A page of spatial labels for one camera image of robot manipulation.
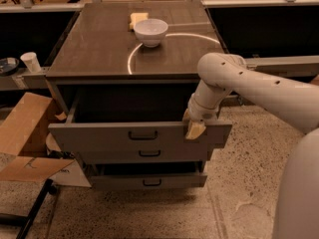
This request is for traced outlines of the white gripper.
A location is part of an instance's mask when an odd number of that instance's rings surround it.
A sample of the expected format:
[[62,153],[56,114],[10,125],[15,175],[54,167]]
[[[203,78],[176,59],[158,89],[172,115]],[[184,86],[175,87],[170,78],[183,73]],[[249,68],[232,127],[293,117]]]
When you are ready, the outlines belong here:
[[182,117],[182,121],[188,121],[186,139],[193,140],[200,137],[206,126],[203,121],[210,121],[217,119],[218,108],[207,109],[198,105],[189,106]]

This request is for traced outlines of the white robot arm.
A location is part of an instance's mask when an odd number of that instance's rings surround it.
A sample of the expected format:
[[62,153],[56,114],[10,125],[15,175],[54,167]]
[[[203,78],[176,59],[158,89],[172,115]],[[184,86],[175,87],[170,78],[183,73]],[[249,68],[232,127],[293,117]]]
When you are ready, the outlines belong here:
[[206,54],[197,72],[200,81],[183,116],[187,139],[203,134],[230,92],[304,133],[283,171],[272,239],[319,239],[319,87],[251,71],[237,55]]

